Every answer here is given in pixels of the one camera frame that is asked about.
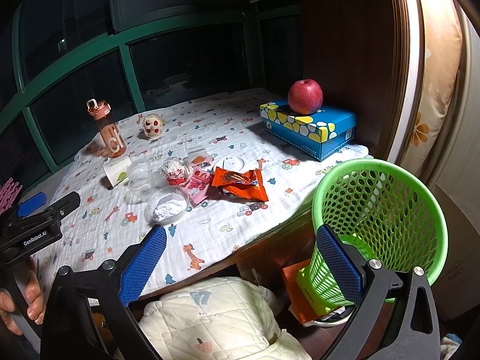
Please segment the green leaf logo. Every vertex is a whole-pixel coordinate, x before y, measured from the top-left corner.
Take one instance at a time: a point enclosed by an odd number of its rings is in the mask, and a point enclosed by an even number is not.
[[[127,177],[126,172],[120,172],[120,174],[118,175],[117,181],[122,181],[126,177]]]

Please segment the water bottle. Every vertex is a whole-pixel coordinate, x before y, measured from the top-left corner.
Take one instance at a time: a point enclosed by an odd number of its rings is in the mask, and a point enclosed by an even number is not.
[[[95,99],[87,101],[88,114],[93,116],[97,123],[105,147],[109,151],[109,157],[116,158],[127,150],[127,145],[119,133],[117,124],[112,119],[110,110],[110,105],[104,100],[98,103]]]

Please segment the red apple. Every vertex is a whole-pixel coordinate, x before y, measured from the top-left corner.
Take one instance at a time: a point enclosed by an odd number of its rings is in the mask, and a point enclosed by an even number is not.
[[[323,93],[317,81],[301,79],[291,86],[287,99],[293,112],[311,115],[322,106]]]

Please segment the green basket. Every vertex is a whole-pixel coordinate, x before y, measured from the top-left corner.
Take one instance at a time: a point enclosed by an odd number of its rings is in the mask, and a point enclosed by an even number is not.
[[[328,223],[366,260],[404,272],[421,266],[430,284],[442,271],[448,245],[442,210],[427,187],[399,166],[375,159],[335,166],[318,185],[311,211],[315,232]],[[297,283],[318,315],[351,304],[316,247]]]

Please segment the paper cup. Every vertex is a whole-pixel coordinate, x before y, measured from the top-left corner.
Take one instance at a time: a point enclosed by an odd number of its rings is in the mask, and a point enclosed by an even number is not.
[[[103,164],[103,170],[112,187],[127,178],[127,169],[131,165],[129,156],[115,158]]]

